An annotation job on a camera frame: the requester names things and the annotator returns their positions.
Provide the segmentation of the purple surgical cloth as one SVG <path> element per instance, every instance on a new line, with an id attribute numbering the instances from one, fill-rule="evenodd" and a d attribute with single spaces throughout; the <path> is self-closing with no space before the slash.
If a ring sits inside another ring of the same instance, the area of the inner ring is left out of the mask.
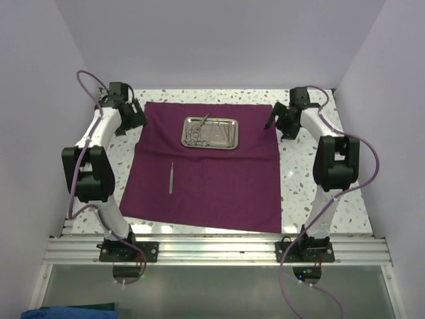
<path id="1" fill-rule="evenodd" d="M 264 129 L 271 111 L 269 105 L 146 103 L 148 123 L 135 145 L 120 203 L 122 214 L 164 223 L 279 233 L 280 154 L 275 130 Z M 181 143 L 185 118 L 207 114 L 238 121 L 237 148 L 187 148 Z"/>

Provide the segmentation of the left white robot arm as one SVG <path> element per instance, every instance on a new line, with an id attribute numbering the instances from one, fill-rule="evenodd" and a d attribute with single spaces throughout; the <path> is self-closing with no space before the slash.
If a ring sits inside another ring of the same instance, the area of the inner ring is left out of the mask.
<path id="1" fill-rule="evenodd" d="M 106 95 L 96 101 L 86 133 L 75 146 L 64 148 L 61 153 L 70 198 L 83 203 L 80 209 L 70 203 L 68 218 L 74 219 L 86 209 L 95 211 L 104 230 L 101 261 L 146 260 L 115 199 L 116 179 L 107 155 L 113 136 L 146 124 L 133 88 L 124 82 L 112 82 Z"/>

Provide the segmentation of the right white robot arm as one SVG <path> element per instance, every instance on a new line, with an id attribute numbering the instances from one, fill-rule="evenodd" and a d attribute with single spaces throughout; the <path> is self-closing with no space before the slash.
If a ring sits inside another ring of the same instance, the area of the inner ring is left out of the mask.
<path id="1" fill-rule="evenodd" d="M 317 186 L 307 221 L 299 235 L 275 244 L 278 261 L 312 263 L 335 260 L 330 241 L 331 224 L 338 206 L 338 195 L 349 190 L 359 175 L 360 141 L 339 132 L 322 114 L 323 106 L 312 102 L 307 87 L 289 91 L 289 104 L 275 103 L 265 129 L 275 127 L 281 140 L 294 140 L 301 129 L 317 142 L 313 180 Z"/>

